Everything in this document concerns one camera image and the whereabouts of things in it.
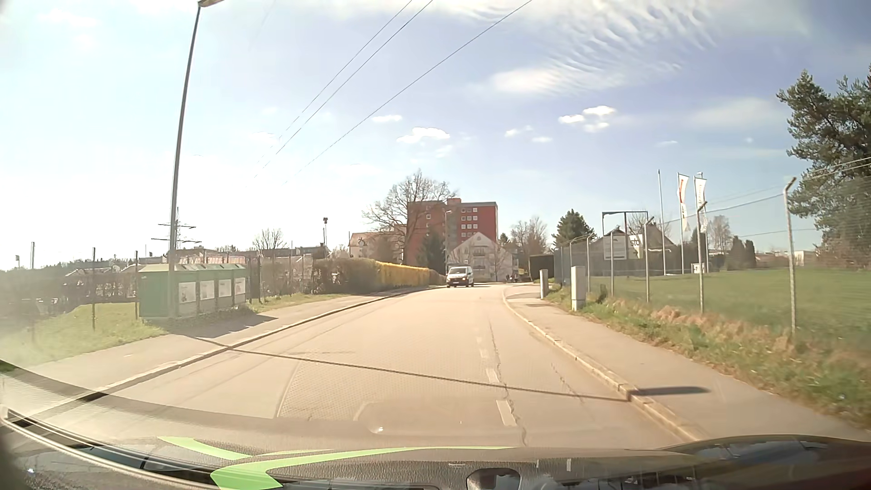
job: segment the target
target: evergreen tree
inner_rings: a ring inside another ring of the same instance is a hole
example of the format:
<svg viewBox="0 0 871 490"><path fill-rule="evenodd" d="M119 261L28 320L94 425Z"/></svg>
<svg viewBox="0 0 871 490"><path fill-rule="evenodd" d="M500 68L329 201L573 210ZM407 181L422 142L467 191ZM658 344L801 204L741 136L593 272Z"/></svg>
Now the evergreen tree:
<svg viewBox="0 0 871 490"><path fill-rule="evenodd" d="M587 224L587 221L578 211L571 209L566 212L565 216L559 219L557 233L552 236L554 246L564 247L571 240L587 235L595 236L596 232Z"/></svg>

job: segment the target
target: white flag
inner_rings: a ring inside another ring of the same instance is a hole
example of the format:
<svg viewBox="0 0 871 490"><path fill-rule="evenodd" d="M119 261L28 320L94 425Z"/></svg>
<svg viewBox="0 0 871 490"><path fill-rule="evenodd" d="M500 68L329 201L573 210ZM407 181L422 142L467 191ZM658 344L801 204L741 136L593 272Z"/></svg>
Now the white flag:
<svg viewBox="0 0 871 490"><path fill-rule="evenodd" d="M696 185L696 211L701 213L701 215L699 216L699 223L701 223L699 232L706 233L707 213L705 213L704 209L699 211L699 208L705 205L705 184L707 183L707 179L700 179L699 177L696 177L693 182Z"/></svg>
<svg viewBox="0 0 871 490"><path fill-rule="evenodd" d="M686 185L690 178L686 175L678 174L678 201L680 201L680 228L684 231L690 231L690 223L686 222Z"/></svg>

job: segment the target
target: windshield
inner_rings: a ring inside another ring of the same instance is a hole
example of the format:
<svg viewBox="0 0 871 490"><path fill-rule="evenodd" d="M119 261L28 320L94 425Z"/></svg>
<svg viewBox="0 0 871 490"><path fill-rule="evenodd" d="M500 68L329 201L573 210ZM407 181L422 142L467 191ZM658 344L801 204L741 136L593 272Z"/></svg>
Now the windshield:
<svg viewBox="0 0 871 490"><path fill-rule="evenodd" d="M0 0L0 414L231 457L871 439L869 16Z"/></svg>

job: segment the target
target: green lawn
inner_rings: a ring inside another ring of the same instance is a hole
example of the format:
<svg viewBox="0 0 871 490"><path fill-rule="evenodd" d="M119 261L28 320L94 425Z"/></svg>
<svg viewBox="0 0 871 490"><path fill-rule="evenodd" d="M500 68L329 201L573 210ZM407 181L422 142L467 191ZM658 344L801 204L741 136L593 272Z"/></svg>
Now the green lawn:
<svg viewBox="0 0 871 490"><path fill-rule="evenodd" d="M798 268L795 273L798 338L848 344L871 356L871 273L840 269ZM610 277L592 277L591 288L610 287ZM615 297L645 300L643 277L615 277ZM697 275L651 278L651 305L682 312L699 311ZM789 329L787 269L715 272L705 275L705 312L775 333Z"/></svg>
<svg viewBox="0 0 871 490"><path fill-rule="evenodd" d="M327 299L334 299L337 297L348 296L346 294L329 294L329 295L305 295L302 293L296 293L293 295L284 295L284 296L268 296L262 299L262 303L256 299L252 300L251 303L247 305L248 309L253 311L254 313L261 313L263 311L275 310L278 308L284 308L286 306L294 306L296 304L303 303L313 303L315 301L324 301Z"/></svg>
<svg viewBox="0 0 871 490"><path fill-rule="evenodd" d="M0 337L0 356L13 364L28 366L166 333L134 318L133 308L133 303L98 304L96 328L91 327L90 304L40 320L30 328Z"/></svg>

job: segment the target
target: bare tree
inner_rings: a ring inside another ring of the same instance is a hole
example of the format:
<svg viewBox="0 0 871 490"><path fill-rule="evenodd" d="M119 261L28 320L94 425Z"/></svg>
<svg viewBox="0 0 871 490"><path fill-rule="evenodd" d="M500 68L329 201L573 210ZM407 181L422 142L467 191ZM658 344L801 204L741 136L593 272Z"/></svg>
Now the bare tree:
<svg viewBox="0 0 871 490"><path fill-rule="evenodd" d="M715 250L728 250L732 245L732 230L729 229L729 218L718 214L711 220L708 229L711 235L711 245Z"/></svg>
<svg viewBox="0 0 871 490"><path fill-rule="evenodd" d="M511 241L517 246L520 263L529 264L530 255L543 254L547 250L547 223L538 216L529 221L518 221L511 227Z"/></svg>
<svg viewBox="0 0 871 490"><path fill-rule="evenodd" d="M456 195L446 181L423 176L420 169L398 184L394 184L381 201L375 201L363 211L363 218L385 235L394 235L402 250L402 263L408 263L408 239L423 228L424 206L415 203L424 201L444 202Z"/></svg>
<svg viewBox="0 0 871 490"><path fill-rule="evenodd" d="M351 254L348 252L348 247L344 243L340 243L333 248L329 256L334 259L345 259L349 258Z"/></svg>

